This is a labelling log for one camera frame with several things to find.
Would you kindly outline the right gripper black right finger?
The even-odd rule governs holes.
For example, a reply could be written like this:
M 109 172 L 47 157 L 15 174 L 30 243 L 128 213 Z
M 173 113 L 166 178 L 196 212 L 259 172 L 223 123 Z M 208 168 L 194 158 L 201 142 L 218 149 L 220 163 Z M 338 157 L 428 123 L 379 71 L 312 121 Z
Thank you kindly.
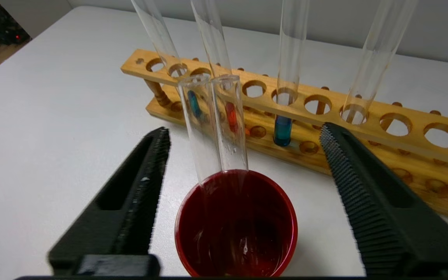
M 368 278 L 448 280 L 448 223 L 332 122 L 320 144 Z

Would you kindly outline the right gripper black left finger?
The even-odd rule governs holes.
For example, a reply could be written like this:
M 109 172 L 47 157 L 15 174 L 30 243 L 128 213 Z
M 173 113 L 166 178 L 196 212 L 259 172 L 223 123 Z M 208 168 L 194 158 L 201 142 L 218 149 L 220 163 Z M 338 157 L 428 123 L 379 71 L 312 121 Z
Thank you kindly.
M 170 146 L 163 126 L 142 138 L 49 251 L 54 276 L 160 275 L 149 248 Z

